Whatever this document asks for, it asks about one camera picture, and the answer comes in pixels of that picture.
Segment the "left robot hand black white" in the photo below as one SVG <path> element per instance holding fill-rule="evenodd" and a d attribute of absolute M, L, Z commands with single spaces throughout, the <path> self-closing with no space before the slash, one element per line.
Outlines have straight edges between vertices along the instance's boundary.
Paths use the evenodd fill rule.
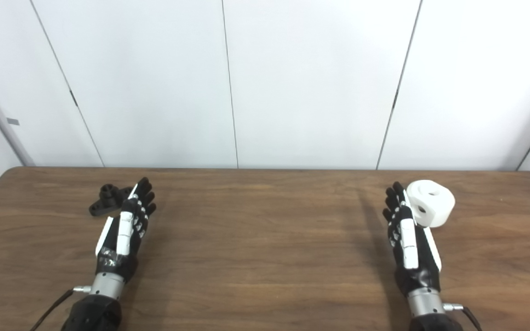
<path fill-rule="evenodd" d="M 143 177 L 124 199 L 120 214 L 106 220 L 95 247 L 96 273 L 113 273 L 128 283 L 138 269 L 138 251 L 156 211 L 155 193 Z"/>

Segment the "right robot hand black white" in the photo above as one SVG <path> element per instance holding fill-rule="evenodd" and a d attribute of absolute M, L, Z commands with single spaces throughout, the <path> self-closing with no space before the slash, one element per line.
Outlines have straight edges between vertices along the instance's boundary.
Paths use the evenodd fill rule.
<path fill-rule="evenodd" d="M 408 195 L 400 182 L 386 189 L 387 238 L 396 263 L 395 281 L 402 295 L 421 288 L 441 291 L 440 269 L 434 253 L 435 243 L 427 237 L 426 228 L 414 217 Z"/>

